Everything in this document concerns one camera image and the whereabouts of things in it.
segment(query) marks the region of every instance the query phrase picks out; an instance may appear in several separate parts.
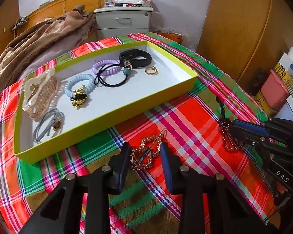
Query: white nightstand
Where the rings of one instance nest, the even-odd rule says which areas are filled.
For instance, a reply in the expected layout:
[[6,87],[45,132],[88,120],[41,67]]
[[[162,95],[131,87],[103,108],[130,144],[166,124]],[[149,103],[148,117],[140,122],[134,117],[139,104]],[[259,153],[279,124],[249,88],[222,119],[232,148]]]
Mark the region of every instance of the white nightstand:
[[151,7],[108,7],[94,10],[98,24],[98,40],[149,32],[152,11]]

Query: cabinet top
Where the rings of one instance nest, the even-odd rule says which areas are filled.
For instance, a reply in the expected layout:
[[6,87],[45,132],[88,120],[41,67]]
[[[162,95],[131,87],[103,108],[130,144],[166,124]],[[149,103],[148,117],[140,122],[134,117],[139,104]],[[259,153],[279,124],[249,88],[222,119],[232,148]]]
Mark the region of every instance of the cabinet top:
[[107,11],[153,11],[152,7],[106,7],[94,10],[94,13],[107,12]]

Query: pink plastic bin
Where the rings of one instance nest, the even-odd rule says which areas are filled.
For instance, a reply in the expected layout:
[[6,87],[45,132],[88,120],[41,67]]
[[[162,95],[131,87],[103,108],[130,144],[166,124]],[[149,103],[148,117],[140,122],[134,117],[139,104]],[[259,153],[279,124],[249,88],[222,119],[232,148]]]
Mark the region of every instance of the pink plastic bin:
[[290,96],[289,91],[272,69],[268,79],[261,88],[261,93],[267,104],[278,111],[280,111],[286,103],[288,96]]

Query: plaid tablecloth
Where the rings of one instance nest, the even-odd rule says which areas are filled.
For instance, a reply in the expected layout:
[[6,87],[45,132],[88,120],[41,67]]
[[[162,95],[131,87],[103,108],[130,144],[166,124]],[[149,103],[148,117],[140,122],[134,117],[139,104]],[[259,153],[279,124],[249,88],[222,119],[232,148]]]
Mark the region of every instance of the plaid tablecloth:
[[[4,90],[0,98],[0,210],[12,232],[22,228],[67,173],[91,173],[117,154],[123,142],[138,147],[141,138],[158,134],[163,128],[167,129],[170,150],[185,164],[205,175],[225,175],[261,218],[274,209],[260,171],[262,162],[254,149],[225,151],[217,125],[220,109],[215,96],[225,103],[226,114],[232,119],[259,123],[267,117],[228,75],[200,55],[154,33],[130,34],[87,43],[48,62],[35,73],[98,49],[140,40],[158,45],[196,71],[198,79],[193,90],[34,165],[13,155],[13,127],[23,82]],[[112,233],[178,231],[181,197],[168,194],[159,157],[148,171],[130,170],[124,191],[111,196],[109,204]],[[205,209],[209,232],[206,203]],[[80,233],[84,233],[84,208],[81,218]]]

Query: metal screw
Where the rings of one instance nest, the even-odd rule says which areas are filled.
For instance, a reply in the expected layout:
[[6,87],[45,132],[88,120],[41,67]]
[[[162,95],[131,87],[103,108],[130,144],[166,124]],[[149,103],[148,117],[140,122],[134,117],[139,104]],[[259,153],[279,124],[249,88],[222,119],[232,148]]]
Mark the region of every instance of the metal screw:
[[75,178],[75,176],[76,176],[76,175],[75,175],[74,173],[69,173],[69,174],[66,175],[66,179],[67,179],[67,180],[72,180],[72,179]]
[[182,165],[182,166],[180,166],[180,170],[182,172],[187,172],[188,170],[190,170],[190,168],[188,166],[186,166],[186,165]]
[[109,165],[103,165],[101,170],[104,172],[109,172],[111,170],[111,167]]
[[215,175],[215,177],[216,177],[217,180],[223,180],[223,179],[225,178],[225,176],[222,175],[221,173],[217,173],[217,174]]

